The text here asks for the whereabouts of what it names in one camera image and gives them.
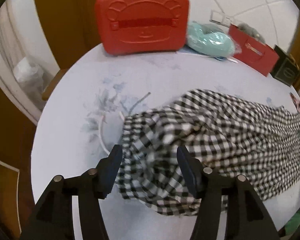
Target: white cord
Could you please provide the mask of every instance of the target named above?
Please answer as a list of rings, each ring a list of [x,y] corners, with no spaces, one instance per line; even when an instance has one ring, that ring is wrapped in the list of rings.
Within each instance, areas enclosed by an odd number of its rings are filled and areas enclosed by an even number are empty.
[[[124,115],[121,111],[119,112],[119,115],[120,115],[120,118],[122,119],[122,121],[124,121]]]
[[[102,117],[101,117],[101,120],[100,120],[100,122],[99,122],[99,141],[100,141],[100,144],[101,144],[101,147],[103,148],[103,150],[106,152],[106,154],[110,154],[110,152],[107,150],[107,148],[106,148],[106,146],[105,146],[105,144],[103,143],[103,139],[102,139],[102,127],[103,127],[103,121],[104,121],[104,119],[105,119],[105,116],[103,115]]]

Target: screw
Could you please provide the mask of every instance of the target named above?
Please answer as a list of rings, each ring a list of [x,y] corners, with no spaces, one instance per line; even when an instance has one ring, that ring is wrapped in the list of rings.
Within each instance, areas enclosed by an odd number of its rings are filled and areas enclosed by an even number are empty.
[[[244,182],[246,180],[246,177],[243,175],[239,175],[237,178],[238,178],[238,180],[240,180],[242,182]]]
[[[91,168],[91,169],[88,169],[88,174],[89,175],[94,175],[97,173],[97,169],[96,168]]]
[[[59,182],[60,180],[62,180],[62,176],[61,175],[54,176],[53,180],[55,182]]]
[[[205,167],[205,168],[203,169],[203,172],[204,172],[204,173],[207,173],[207,174],[210,174],[210,173],[212,173],[212,169],[209,168],[209,167]]]

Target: black and white checkered fabric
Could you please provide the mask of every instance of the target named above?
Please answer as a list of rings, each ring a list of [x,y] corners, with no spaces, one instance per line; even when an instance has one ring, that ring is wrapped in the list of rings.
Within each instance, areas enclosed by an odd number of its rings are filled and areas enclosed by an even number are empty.
[[[246,176],[262,200],[300,179],[299,113],[192,90],[169,106],[125,118],[116,179],[123,198],[164,215],[196,215],[200,200],[185,186],[180,145],[224,176]]]

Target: red case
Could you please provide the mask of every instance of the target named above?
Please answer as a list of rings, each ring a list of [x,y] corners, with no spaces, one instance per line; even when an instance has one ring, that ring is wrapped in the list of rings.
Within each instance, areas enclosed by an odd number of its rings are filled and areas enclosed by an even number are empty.
[[[186,42],[189,0],[97,0],[95,12],[112,55],[178,50]]]
[[[242,53],[235,54],[233,57],[259,71],[264,76],[271,72],[279,59],[274,49],[238,30],[238,27],[235,25],[230,26],[229,35],[242,49]]]

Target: round table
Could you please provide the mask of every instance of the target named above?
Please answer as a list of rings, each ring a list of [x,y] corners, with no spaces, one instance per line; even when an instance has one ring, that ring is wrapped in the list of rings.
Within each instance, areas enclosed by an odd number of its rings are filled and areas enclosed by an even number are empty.
[[[108,150],[118,143],[123,124],[120,112],[127,115],[132,108],[132,113],[138,113],[162,106],[195,88],[270,106],[283,105],[296,112],[289,95],[292,92],[298,97],[293,88],[244,63],[221,62],[183,50],[113,57],[98,45],[71,67],[42,112],[31,156],[35,201],[55,175],[81,175],[106,157],[100,136]],[[187,240],[196,220],[159,215],[138,200],[124,200],[116,185],[99,202],[113,240]],[[300,207],[300,181],[265,201],[265,206],[280,229]],[[76,240],[80,240],[77,201],[73,201],[73,220]],[[224,239],[225,227],[226,214],[222,213],[218,239]]]

